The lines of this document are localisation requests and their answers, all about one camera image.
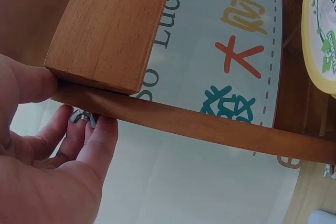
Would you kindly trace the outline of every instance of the curved wooden frame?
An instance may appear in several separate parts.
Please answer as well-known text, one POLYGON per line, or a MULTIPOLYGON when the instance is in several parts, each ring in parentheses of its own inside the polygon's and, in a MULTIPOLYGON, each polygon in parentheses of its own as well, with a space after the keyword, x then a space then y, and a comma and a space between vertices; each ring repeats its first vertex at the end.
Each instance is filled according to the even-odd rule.
MULTIPOLYGON (((4 24, 0 25, 0 52, 21 62, 40 66, 68 2, 69 0, 0 0, 3 12, 2 15, 0 13, 0 24, 4 24)), ((284 7, 286 6, 292 4, 284 1, 284 7)), ((307 125, 309 103, 314 99, 310 98, 309 79, 302 66, 301 79, 290 79, 291 82, 284 79, 293 76, 294 72, 290 68, 293 63, 296 68, 301 64, 300 58, 291 57, 290 54, 295 52, 298 52, 297 48, 291 43, 284 50, 275 127, 303 133, 307 125), (288 88, 288 83, 292 84, 293 80, 297 82, 296 85, 288 88), (293 110, 293 104, 298 99, 304 99, 304 102, 301 102, 301 107, 293 110)), ((92 112, 205 141, 256 152, 336 163, 336 143, 318 138, 216 118, 71 83, 60 86, 55 99, 92 112)))

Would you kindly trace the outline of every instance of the green leaf illustration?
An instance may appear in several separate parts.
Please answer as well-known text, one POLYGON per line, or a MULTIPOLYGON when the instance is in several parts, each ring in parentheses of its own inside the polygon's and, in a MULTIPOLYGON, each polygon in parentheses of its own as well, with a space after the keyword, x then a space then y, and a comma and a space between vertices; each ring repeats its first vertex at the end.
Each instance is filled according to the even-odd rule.
POLYGON ((327 63, 327 57, 323 58, 323 66, 322 66, 322 73, 325 73, 330 70, 331 67, 331 58, 329 58, 329 62, 327 63))
POLYGON ((330 44, 329 44, 329 41, 326 39, 324 40, 323 42, 323 46, 321 48, 321 51, 322 52, 327 52, 327 50, 330 48, 330 44))

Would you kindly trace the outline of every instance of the finger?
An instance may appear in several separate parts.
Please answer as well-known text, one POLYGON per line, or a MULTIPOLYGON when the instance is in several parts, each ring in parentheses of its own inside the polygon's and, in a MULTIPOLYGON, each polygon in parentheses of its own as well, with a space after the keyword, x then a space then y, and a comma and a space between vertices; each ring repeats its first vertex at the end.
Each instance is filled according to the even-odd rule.
POLYGON ((65 162, 76 160, 84 145, 87 124, 88 122, 84 120, 79 120, 77 123, 72 123, 69 120, 66 138, 63 140, 56 156, 47 159, 45 164, 59 167, 65 162))
POLYGON ((72 112, 71 106, 62 105, 35 137, 24 137, 33 148, 34 159, 44 160, 52 154, 67 132, 72 112))
POLYGON ((20 103, 45 101, 56 91, 57 80, 48 69, 27 66, 3 57, 17 80, 20 103))
POLYGON ((77 160, 88 165, 103 184, 118 139, 118 123, 101 116, 92 135, 85 141, 77 160))

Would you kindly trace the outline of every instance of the wooden block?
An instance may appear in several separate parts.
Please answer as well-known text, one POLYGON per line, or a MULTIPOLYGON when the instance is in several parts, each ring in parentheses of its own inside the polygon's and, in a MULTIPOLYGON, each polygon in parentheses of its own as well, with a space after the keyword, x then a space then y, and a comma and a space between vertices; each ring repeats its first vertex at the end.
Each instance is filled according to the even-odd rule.
POLYGON ((63 83, 54 100, 130 123, 272 155, 336 164, 336 142, 63 83))
POLYGON ((45 66, 100 89, 140 91, 166 0, 70 0, 45 66))

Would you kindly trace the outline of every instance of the wood grain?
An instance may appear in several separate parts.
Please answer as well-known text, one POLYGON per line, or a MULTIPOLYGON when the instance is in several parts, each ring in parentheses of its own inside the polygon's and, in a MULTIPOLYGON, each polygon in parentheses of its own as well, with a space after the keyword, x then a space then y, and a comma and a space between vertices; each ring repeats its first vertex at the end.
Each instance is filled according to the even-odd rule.
POLYGON ((153 129, 254 152, 336 163, 336 143, 201 114, 72 83, 54 100, 153 129))
MULTIPOLYGON (((286 40, 301 23, 302 0, 282 0, 286 40)), ((282 51, 279 94, 274 128, 303 134, 309 99, 309 76, 303 59, 301 29, 282 51)))
POLYGON ((69 0, 0 0, 0 53, 43 66, 69 0))
POLYGON ((324 165, 302 162, 295 191, 283 224, 307 224, 316 209, 336 214, 336 181, 323 177, 324 165))
POLYGON ((166 0, 70 0, 45 62, 57 77, 140 91, 166 0))

